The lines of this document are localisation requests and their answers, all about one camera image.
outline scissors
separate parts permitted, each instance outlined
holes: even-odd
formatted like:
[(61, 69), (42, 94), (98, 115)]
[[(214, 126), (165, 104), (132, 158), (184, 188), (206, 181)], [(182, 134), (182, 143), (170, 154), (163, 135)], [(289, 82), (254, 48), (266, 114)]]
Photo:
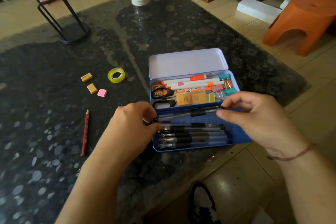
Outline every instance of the scissors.
[(155, 105), (159, 103), (169, 103), (169, 107), (174, 107), (176, 105), (176, 101), (174, 99), (167, 99), (171, 97), (172, 95), (174, 95), (174, 91), (166, 87), (159, 87), (159, 88), (152, 90), (152, 93), (150, 94), (150, 96), (153, 99), (162, 99), (162, 100), (154, 101), (152, 104), (152, 107), (155, 108)]

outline person's left hand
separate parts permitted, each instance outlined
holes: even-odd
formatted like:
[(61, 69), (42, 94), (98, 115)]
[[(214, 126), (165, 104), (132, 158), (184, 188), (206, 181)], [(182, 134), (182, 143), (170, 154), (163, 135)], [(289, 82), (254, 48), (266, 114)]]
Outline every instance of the person's left hand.
[(162, 128), (159, 123), (146, 126), (143, 122), (151, 122), (156, 116), (156, 111), (147, 102), (118, 107), (90, 157), (105, 161), (117, 159), (126, 168)]

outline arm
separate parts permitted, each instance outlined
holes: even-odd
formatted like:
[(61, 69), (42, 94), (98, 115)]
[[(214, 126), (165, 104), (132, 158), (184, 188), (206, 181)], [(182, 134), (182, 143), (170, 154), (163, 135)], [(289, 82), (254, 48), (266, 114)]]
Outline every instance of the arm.
[[(217, 116), (239, 125), (270, 156), (291, 158), (310, 145), (273, 97), (239, 92), (222, 103), (227, 109)], [(298, 223), (332, 223), (336, 220), (336, 171), (316, 149), (289, 160), (277, 160), (288, 189)]]
[(118, 181), (126, 167), (161, 129), (145, 126), (156, 112), (149, 103), (119, 107), (83, 164), (55, 224), (114, 223)]

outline black scissors handle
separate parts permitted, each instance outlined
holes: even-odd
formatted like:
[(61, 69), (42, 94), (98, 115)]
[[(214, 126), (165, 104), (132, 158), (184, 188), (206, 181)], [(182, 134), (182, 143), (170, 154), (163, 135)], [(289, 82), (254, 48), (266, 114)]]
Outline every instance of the black scissors handle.
[(169, 103), (169, 107), (174, 107), (176, 105), (176, 101), (174, 99), (163, 99), (163, 100), (154, 101), (152, 103), (152, 107), (155, 108), (156, 104), (161, 104), (161, 103)]
[[(159, 95), (159, 94), (155, 94), (155, 92), (159, 91), (159, 90), (166, 90), (167, 91), (167, 94), (165, 95)], [(150, 96), (153, 98), (153, 99), (160, 99), (160, 98), (167, 98), (167, 97), (170, 97), (174, 95), (174, 91), (171, 90), (171, 89), (168, 89), (166, 87), (160, 87), (160, 88), (156, 88), (155, 90), (152, 90), (152, 93), (150, 94)]]

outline metal pencil box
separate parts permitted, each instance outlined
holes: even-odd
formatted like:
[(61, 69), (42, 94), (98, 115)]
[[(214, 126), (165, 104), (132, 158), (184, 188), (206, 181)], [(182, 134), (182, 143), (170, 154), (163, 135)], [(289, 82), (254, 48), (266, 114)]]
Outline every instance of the metal pencil box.
[[(165, 80), (173, 80), (180, 78), (192, 77), (195, 75), (207, 75), (210, 77), (218, 76), (220, 74), (230, 74), (230, 79), (233, 87), (240, 91), (239, 86), (233, 73), (229, 70), (228, 63), (222, 51), (218, 48), (194, 50), (186, 52), (173, 52), (158, 54), (149, 57), (149, 88), (152, 85)], [(150, 97), (150, 103), (153, 104), (154, 99)], [(175, 106), (168, 108), (156, 109), (157, 115), (165, 114), (178, 114), (182, 112), (187, 112), (193, 109), (199, 108), (211, 108), (214, 106), (220, 106), (222, 100), (216, 100), (216, 102), (204, 103), (204, 104), (194, 104), (185, 106)], [(184, 116), (175, 118), (170, 121), (171, 124), (189, 124), (189, 123), (205, 123), (205, 124), (223, 124), (225, 129), (230, 132), (231, 139), (230, 143), (227, 143), (223, 137), (223, 141), (218, 141), (213, 144), (203, 144), (203, 145), (193, 145), (191, 144), (188, 148), (179, 149), (160, 149), (159, 136), (155, 134), (153, 137), (153, 147), (156, 151), (166, 152), (166, 151), (176, 151), (176, 150), (187, 150), (195, 148), (207, 148), (216, 147), (224, 145), (234, 145), (239, 143), (248, 143), (251, 139), (242, 130), (241, 127), (226, 122), (216, 116), (216, 113), (209, 113), (207, 115), (201, 116)]]

